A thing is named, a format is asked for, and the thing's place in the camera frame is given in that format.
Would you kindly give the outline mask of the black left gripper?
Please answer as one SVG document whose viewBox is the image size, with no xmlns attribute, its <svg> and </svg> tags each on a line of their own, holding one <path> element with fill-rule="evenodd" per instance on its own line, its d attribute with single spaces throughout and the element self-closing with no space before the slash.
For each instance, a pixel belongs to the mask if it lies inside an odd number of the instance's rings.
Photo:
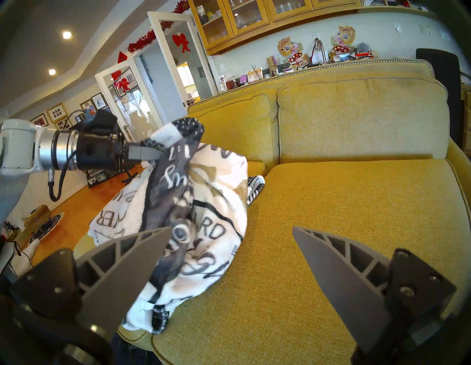
<svg viewBox="0 0 471 365">
<path fill-rule="evenodd" d="M 79 132 L 76 149 L 75 165 L 77 170 L 123 171 L 123 152 L 126 138 L 120 131 L 112 131 L 107 135 Z M 163 151 L 142 146 L 140 143 L 125 145 L 125 162 L 150 162 L 161 158 Z"/>
</svg>

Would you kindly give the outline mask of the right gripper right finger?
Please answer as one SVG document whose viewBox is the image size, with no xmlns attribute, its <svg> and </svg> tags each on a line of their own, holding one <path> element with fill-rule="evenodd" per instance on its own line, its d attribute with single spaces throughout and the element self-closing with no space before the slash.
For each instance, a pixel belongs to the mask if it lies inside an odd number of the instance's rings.
<svg viewBox="0 0 471 365">
<path fill-rule="evenodd" d="M 294 226 L 313 276 L 353 337 L 353 354 L 407 354 L 442 327 L 456 286 L 405 248 L 387 258 L 350 238 Z"/>
</svg>

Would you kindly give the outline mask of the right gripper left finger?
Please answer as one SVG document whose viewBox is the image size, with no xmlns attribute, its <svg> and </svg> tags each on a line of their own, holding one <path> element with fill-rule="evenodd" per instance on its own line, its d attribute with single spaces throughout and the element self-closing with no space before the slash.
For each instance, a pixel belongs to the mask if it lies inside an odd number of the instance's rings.
<svg viewBox="0 0 471 365">
<path fill-rule="evenodd" d="M 78 259 L 60 249 L 10 288 L 28 329 L 70 342 L 109 340 L 151 277 L 171 227 L 118 237 Z"/>
</svg>

